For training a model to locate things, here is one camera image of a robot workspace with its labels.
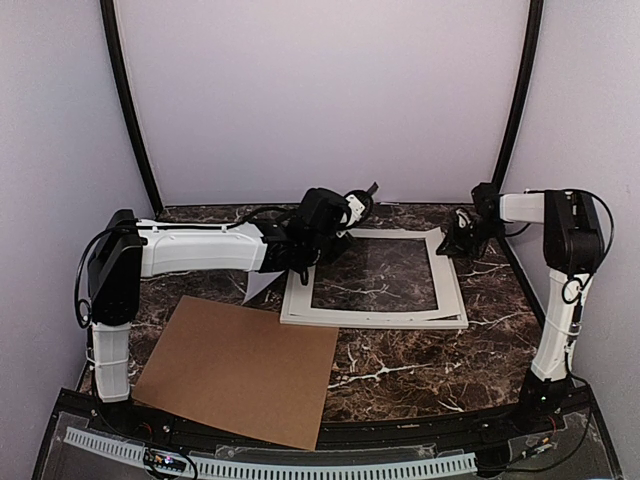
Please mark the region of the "clear acrylic sheet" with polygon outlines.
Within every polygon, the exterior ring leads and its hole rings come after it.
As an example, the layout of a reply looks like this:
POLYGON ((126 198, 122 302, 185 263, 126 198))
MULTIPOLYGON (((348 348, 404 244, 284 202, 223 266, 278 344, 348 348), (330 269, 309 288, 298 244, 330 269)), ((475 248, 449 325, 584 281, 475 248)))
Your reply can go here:
POLYGON ((334 263, 316 267, 311 306, 371 312, 436 310, 425 241, 356 239, 334 263))

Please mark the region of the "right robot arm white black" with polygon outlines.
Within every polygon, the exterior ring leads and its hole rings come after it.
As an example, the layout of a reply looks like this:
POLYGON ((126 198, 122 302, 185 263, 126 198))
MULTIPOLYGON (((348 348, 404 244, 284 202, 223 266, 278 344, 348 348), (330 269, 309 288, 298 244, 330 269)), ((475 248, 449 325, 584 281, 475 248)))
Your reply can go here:
POLYGON ((530 372, 543 383, 565 380, 593 277, 612 247, 615 224, 611 210, 599 196, 582 189, 503 194, 491 183, 480 183, 472 190, 472 199, 475 213, 463 208, 452 213, 437 253, 478 259, 490 239, 506 236, 506 225, 542 225, 550 293, 530 372))

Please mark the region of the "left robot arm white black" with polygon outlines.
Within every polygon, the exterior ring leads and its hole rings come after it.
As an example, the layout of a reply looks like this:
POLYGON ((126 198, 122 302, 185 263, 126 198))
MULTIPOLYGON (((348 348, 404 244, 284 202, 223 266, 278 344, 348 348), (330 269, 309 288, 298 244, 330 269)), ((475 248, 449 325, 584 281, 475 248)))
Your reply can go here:
POLYGON ((130 397, 129 332, 140 283, 162 274, 236 270, 290 271, 307 283, 312 267, 331 263, 352 244, 351 229, 373 206, 371 193, 309 189, 295 208, 259 207, 226 224, 163 223, 117 211, 85 247, 76 272, 76 321, 89 332, 88 360, 101 417, 120 436, 141 427, 130 397))

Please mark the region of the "white picture frame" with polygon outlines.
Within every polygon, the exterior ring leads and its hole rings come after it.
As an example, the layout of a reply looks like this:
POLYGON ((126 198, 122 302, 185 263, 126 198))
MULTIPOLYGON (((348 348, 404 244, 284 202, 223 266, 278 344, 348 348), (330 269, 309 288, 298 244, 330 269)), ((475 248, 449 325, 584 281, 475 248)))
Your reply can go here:
POLYGON ((392 241, 421 240, 426 248, 426 258, 431 270, 437 307, 418 311, 389 312, 363 310, 337 310, 314 308, 312 294, 315 270, 309 270, 309 282, 304 286, 296 273, 287 278, 280 321, 283 324, 361 328, 361 329, 465 329, 469 326, 466 308, 453 261, 436 254, 436 248, 444 239, 440 228, 427 231, 404 229, 362 229, 351 231, 359 239, 384 239, 392 241))

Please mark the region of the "dark landscape photo print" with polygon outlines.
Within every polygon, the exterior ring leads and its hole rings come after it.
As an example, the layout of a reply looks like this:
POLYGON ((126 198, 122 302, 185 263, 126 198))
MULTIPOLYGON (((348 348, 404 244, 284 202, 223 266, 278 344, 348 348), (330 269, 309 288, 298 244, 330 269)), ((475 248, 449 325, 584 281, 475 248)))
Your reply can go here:
POLYGON ((247 277, 246 292, 242 304, 246 304, 247 302, 252 300, 260 292, 269 287, 282 274, 283 271, 267 273, 259 273, 254 271, 249 272, 247 277))

